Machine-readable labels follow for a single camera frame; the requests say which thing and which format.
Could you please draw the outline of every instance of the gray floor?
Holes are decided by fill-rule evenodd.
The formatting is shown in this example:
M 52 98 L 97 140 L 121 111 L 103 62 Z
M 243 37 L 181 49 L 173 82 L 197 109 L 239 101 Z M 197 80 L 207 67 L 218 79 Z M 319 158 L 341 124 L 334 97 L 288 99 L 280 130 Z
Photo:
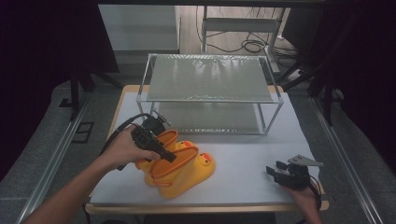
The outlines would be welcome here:
M 184 10 L 180 11 L 182 16 L 180 52 L 199 53 L 200 42 L 195 30 L 195 7 L 185 7 Z M 266 9 L 266 13 L 271 15 L 272 12 L 271 8 Z M 226 16 L 228 16 L 227 13 L 241 16 L 247 15 L 249 9 L 242 8 L 234 11 L 223 7 L 221 13 Z M 209 16 L 222 16 L 221 13 L 219 13 L 219 8 L 216 7 L 209 11 Z M 233 49 L 237 47 L 241 39 L 246 37 L 246 34 L 226 35 L 228 37 L 214 36 L 211 44 L 225 49 Z M 291 48 L 287 40 L 278 39 L 276 45 Z M 209 52 L 220 53 L 216 49 L 210 49 Z M 248 54 L 245 51 L 236 53 Z M 144 71 L 144 66 L 141 63 L 125 64 L 120 62 L 119 66 L 121 73 L 112 75 L 116 80 L 123 84 L 140 82 L 139 75 Z M 287 67 L 281 66 L 280 69 L 281 72 L 284 72 Z M 82 121 L 94 122 L 92 135 L 87 144 L 70 145 L 56 176 L 49 186 L 48 196 L 87 166 L 98 155 L 105 142 L 121 90 L 100 78 L 95 76 L 93 78 L 96 89 L 91 93 L 87 111 L 82 119 Z M 321 212 L 324 223 L 369 223 L 361 208 L 361 203 L 350 186 L 340 161 L 337 159 L 331 142 L 326 137 L 325 129 L 319 122 L 315 107 L 306 94 L 307 85 L 309 85 L 309 82 L 302 83 L 291 89 L 288 94 L 315 158 L 326 164 L 325 167 L 321 168 L 319 176 L 325 187 L 326 196 L 330 201 L 330 208 Z M 52 103 L 46 116 L 37 127 L 20 158 L 0 183 L 0 223 L 15 223 L 31 196 L 32 190 L 47 166 L 53 149 L 56 148 L 60 136 L 69 124 L 70 108 L 60 108 L 58 106 L 63 98 L 69 97 L 70 89 L 67 82 L 53 91 Z M 363 186 L 373 199 L 383 223 L 394 223 L 396 218 L 393 215 L 393 211 L 396 211 L 394 203 L 396 201 L 395 175 L 383 162 L 370 141 L 348 119 L 339 103 L 332 105 L 332 121 L 333 129 L 336 131 Z M 107 219 L 138 223 L 132 215 L 92 216 L 92 223 L 102 223 Z M 277 223 L 280 224 L 295 223 L 300 219 L 301 214 L 298 211 L 276 213 Z M 85 222 L 84 214 L 80 210 L 73 223 Z

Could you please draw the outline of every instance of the table surface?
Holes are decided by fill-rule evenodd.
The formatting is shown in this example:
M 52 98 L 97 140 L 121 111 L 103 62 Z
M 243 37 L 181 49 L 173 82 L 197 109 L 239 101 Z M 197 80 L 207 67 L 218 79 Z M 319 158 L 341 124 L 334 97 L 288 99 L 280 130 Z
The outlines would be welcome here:
M 119 123 L 118 119 L 120 119 L 119 116 L 124 117 L 124 115 L 122 115 L 122 111 L 121 110 L 125 110 L 125 109 L 121 109 L 121 105 L 122 105 L 122 102 L 124 101 L 125 95 L 126 94 L 130 94 L 131 92 L 137 92 L 137 90 L 138 90 L 138 86 L 127 86 L 127 87 L 124 88 L 124 90 L 122 92 L 122 95 L 120 97 L 119 105 L 117 107 L 117 110 L 116 110 L 116 113 L 115 113 L 115 117 L 113 119 L 112 126 L 110 128 L 109 134 L 111 134 L 113 132 L 114 128 L 116 126 L 118 126 L 118 123 Z M 132 167 L 131 165 L 127 166 L 126 170 L 128 170 L 128 172 L 137 171 L 136 169 L 132 169 L 131 167 Z M 121 175 L 124 176 L 125 173 L 123 173 L 123 174 L 117 173 L 116 175 L 113 174 L 113 177 L 120 178 Z M 107 180 L 105 180 L 105 182 L 108 183 L 109 179 L 111 179 L 111 178 L 107 177 Z M 195 190 L 195 191 L 197 191 L 195 193 L 198 193 L 198 195 L 201 195 L 202 192 L 201 193 L 199 192 L 199 188 L 197 188 L 197 190 Z M 191 193 L 190 193 L 191 197 L 195 197 L 193 195 L 194 195 L 194 190 L 192 190 Z M 138 202 L 138 203 L 118 203 L 118 204 L 114 203 L 114 201 L 111 202 L 111 200 L 109 200 L 108 203 L 103 203 L 103 202 L 101 202 L 101 203 L 88 203 L 86 209 L 91 214 L 114 214 L 114 213 L 117 213 L 117 214 L 119 214 L 119 213 L 123 213 L 123 214 L 132 214 L 132 213 L 134 213 L 134 214 L 160 214 L 160 213 L 254 212 L 254 211 L 289 211 L 289 210 L 296 209 L 296 206 L 293 203 L 291 203 L 291 202 L 285 202 L 285 203 L 246 203 L 246 202 L 237 203 L 238 199 L 230 200 L 227 203 L 202 203 L 202 202 L 200 202 L 198 204 L 186 204 L 186 203 L 183 202 L 183 199 L 180 199 L 180 202 L 178 202 L 176 200 L 176 201 L 173 201 L 173 202 L 170 202 L 170 203 L 169 202 L 158 203 L 158 202 L 155 202 L 155 201 L 156 200 L 158 201 L 159 199 L 155 198 L 155 197 L 152 198 L 152 200 L 155 203 L 148 202 L 149 204 L 142 204 L 142 202 L 145 201 L 145 199 L 140 199 L 141 201 Z M 325 210 L 328 207 L 329 207 L 328 201 L 324 201 L 321 209 Z

